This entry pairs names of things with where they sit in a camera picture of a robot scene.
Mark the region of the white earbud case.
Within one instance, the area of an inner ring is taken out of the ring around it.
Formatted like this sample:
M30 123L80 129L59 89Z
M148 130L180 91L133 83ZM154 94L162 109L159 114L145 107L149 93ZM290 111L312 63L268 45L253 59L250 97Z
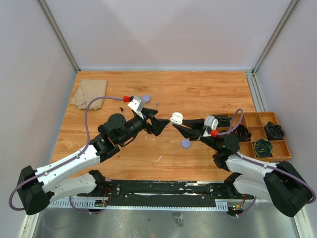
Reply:
M184 119L184 117L180 112L174 112L171 115L170 121L173 124L181 125L183 123L183 119Z

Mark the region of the black earbud case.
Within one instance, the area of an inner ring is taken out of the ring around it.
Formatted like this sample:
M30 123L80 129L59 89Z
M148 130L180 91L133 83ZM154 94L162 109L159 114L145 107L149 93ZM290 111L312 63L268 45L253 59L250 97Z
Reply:
M104 132L104 126L103 125L99 125L98 126L98 132L99 133L103 133Z

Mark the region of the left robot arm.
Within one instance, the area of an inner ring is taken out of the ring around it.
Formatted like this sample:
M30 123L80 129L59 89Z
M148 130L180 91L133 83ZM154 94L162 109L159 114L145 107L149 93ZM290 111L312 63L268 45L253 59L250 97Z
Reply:
M24 167L17 182L17 193L23 205L22 211L34 215L48 207L63 190L61 182L69 176L113 157L131 143L144 130L148 134L159 136L169 120L158 119L157 110L144 108L126 120L122 114L111 115L107 122L98 127L99 135L89 139L87 144L73 154L52 164L34 169Z

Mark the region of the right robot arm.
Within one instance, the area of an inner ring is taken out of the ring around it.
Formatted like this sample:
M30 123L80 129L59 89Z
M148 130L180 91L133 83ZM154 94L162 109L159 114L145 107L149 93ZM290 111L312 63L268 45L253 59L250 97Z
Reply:
M294 217L305 205L316 201L315 191L291 163L263 162L240 153L238 137L230 130L218 132L214 117L170 120L184 138L200 141L214 149L216 166L232 172L224 186L229 198L240 194L252 195L272 202L279 212L288 217Z

